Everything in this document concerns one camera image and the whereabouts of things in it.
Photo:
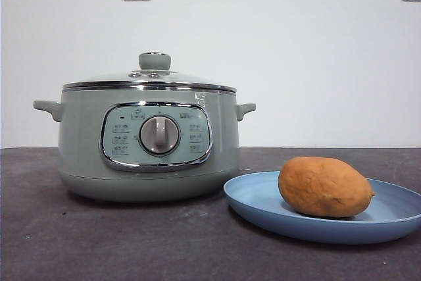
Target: pot handle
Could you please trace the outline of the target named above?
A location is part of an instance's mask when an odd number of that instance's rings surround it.
[[[243,120],[243,117],[246,113],[256,110],[256,103],[244,103],[243,105],[236,105],[235,111],[237,113],[237,121],[240,122]]]
[[[34,109],[51,113],[54,121],[61,122],[64,112],[64,105],[61,102],[56,101],[35,100]]]

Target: dark gray countertop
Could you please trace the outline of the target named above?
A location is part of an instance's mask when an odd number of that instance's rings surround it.
[[[242,148],[239,174],[301,155],[336,157],[363,175],[421,192],[421,149]],[[70,193],[57,149],[1,151],[2,280],[421,280],[421,230],[376,245],[279,236],[232,211],[222,189],[157,204]]]

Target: lid knob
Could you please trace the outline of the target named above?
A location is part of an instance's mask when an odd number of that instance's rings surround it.
[[[139,55],[139,66],[142,70],[168,70],[171,56],[159,52],[148,52]]]

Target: chrome trim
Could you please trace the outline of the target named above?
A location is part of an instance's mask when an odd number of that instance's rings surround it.
[[[223,89],[211,89],[211,88],[193,88],[189,86],[156,86],[156,85],[135,85],[135,84],[126,84],[126,85],[115,85],[115,86],[86,86],[86,87],[68,87],[63,88],[61,92],[70,92],[70,91],[81,91],[81,90],[166,90],[166,91],[193,91],[193,92],[213,92],[213,93],[225,93],[228,95],[235,95],[237,91],[235,88],[232,88],[233,91],[223,90]]]
[[[135,105],[141,106],[170,106],[170,107],[193,107],[196,109],[201,110],[205,114],[205,118],[208,124],[209,130],[209,146],[205,153],[200,156],[198,159],[192,161],[186,161],[183,163],[176,163],[176,164],[158,164],[158,165],[142,165],[142,164],[129,164],[129,163],[122,163],[121,161],[116,161],[108,156],[104,149],[104,132],[105,132],[105,123],[107,121],[107,117],[109,113],[117,108],[117,107],[132,107]],[[211,124],[209,122],[209,116],[206,110],[196,104],[191,103],[175,103],[171,101],[139,101],[139,102],[129,102],[129,103],[117,103],[109,107],[104,114],[103,118],[103,125],[101,128],[101,137],[99,138],[99,151],[102,152],[102,158],[105,164],[113,169],[121,170],[121,171],[134,171],[134,172],[168,172],[168,171],[177,171],[187,168],[189,165],[196,165],[205,162],[211,153],[211,149],[213,146],[213,134]]]

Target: stainless steel rim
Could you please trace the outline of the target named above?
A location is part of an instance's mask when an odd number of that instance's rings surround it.
[[[80,90],[170,90],[170,91],[201,91],[213,93],[227,93],[235,95],[236,89],[227,86],[217,86],[210,84],[183,84],[183,83],[163,83],[150,82],[147,84],[136,84],[133,82],[84,82],[67,84],[63,86],[62,92]]]

